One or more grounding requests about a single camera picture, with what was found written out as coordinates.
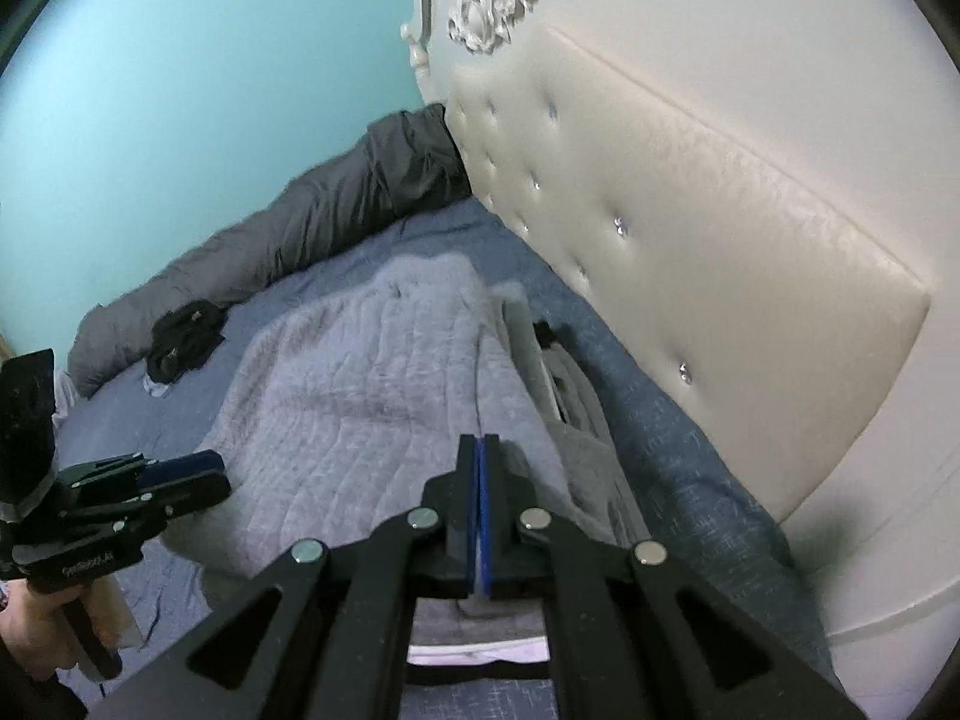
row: white headboard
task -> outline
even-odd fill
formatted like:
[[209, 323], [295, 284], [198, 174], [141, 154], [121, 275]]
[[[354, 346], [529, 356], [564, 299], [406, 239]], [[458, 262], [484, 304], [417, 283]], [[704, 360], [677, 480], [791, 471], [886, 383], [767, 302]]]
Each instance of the white headboard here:
[[960, 551], [916, 543], [960, 532], [943, 45], [911, 0], [458, 1], [404, 34], [474, 191], [785, 517], [872, 689], [877, 637], [960, 597]]

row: hand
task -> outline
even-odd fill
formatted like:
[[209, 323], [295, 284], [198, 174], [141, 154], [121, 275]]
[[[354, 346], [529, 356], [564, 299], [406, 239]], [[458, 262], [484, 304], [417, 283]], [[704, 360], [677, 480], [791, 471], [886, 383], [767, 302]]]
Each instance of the hand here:
[[77, 659], [70, 651], [70, 638], [64, 630], [66, 622], [58, 610], [64, 604], [83, 597], [90, 621], [104, 646], [116, 645], [112, 626], [101, 624], [97, 615], [97, 583], [92, 587], [69, 587], [49, 595], [30, 588], [26, 580], [8, 583], [10, 598], [0, 611], [0, 638], [13, 659], [38, 682], [48, 680], [56, 669], [71, 669]]

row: gray quilted blanket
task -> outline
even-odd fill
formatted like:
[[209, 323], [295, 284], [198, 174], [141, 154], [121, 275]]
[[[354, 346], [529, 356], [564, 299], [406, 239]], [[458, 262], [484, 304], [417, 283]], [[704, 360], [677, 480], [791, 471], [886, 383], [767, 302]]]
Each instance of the gray quilted blanket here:
[[[205, 567], [211, 605], [299, 538], [356, 541], [416, 506], [424, 482], [453, 468], [464, 433], [499, 434], [541, 504], [613, 541], [610, 519], [573, 503], [570, 475], [511, 360], [502, 299], [461, 255], [402, 257], [253, 340], [200, 445], [223, 455], [233, 495], [164, 537]], [[531, 602], [421, 601], [413, 643], [541, 634]]]

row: bed sheet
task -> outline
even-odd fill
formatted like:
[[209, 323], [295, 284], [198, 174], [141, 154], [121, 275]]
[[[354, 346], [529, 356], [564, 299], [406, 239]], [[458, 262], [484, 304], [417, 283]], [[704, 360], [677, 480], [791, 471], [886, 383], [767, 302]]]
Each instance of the bed sheet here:
[[[653, 536], [831, 680], [832, 665], [813, 595], [793, 569], [773, 520], [737, 483], [699, 428], [647, 376], [579, 295], [475, 199], [393, 224], [343, 254], [291, 275], [234, 306], [224, 343], [206, 366], [162, 398], [143, 389], [143, 362], [80, 402], [59, 434], [66, 464], [127, 452], [167, 459], [187, 454], [213, 423], [254, 334], [304, 301], [360, 285], [399, 254], [463, 252], [488, 283], [517, 280], [535, 319], [547, 320], [596, 389], [621, 464]], [[120, 573], [147, 646], [125, 654], [130, 675], [208, 613], [199, 570], [154, 542]], [[66, 682], [88, 702], [98, 688], [79, 674]], [[110, 690], [113, 683], [106, 685]], [[407, 688], [404, 718], [549, 718], [545, 680]]]

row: tufted headboard panel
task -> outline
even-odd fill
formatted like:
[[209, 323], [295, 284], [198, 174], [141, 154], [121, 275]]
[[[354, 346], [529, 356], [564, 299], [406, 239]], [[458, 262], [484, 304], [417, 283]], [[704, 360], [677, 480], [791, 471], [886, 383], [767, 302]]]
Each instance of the tufted headboard panel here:
[[925, 287], [843, 215], [539, 26], [457, 66], [474, 194], [592, 304], [781, 520], [885, 399]]

